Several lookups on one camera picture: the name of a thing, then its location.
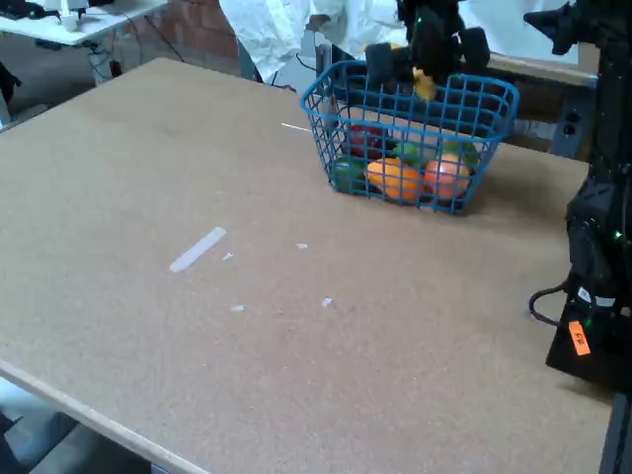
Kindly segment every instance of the red fruit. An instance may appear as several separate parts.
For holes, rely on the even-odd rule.
[[[352,125],[347,132],[345,151],[354,156],[364,157],[364,139],[366,138],[366,156],[369,160],[382,158],[382,147],[386,129],[379,126]]]
[[[470,172],[458,162],[458,156],[443,154],[441,161],[431,161],[426,166],[424,183],[440,199],[462,196],[470,183]]]

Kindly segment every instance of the table edge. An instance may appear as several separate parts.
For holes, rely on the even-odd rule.
[[[180,472],[211,474],[209,471],[195,466],[183,457],[109,419],[3,359],[0,359],[0,376],[42,398],[42,400],[51,403],[61,412],[74,418],[82,425],[111,439],[172,474]]]

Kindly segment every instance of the orange label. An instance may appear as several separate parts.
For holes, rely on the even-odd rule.
[[[575,352],[578,356],[586,356],[591,353],[589,342],[584,334],[584,328],[579,321],[571,321],[569,323],[569,331],[571,332],[571,338],[573,338],[573,344],[575,345]]]

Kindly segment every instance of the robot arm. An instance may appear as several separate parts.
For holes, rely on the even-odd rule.
[[[398,0],[409,46],[369,47],[370,81],[412,81],[416,67],[444,83],[463,67],[483,69],[490,57],[485,34],[464,28],[458,1]],[[555,54],[579,41],[601,51],[590,169],[567,209],[571,269],[558,287],[568,296],[547,364],[632,393],[632,2],[577,0],[524,19],[553,41]]]

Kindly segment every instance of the tan tabletop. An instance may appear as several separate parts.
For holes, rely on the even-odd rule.
[[[592,44],[580,43],[578,64],[492,54],[489,67],[573,86],[593,86],[598,64],[599,50]]]
[[[331,191],[282,122],[160,60],[1,135],[0,373],[174,472],[596,472],[608,401],[525,313],[585,165],[502,146],[453,217]]]

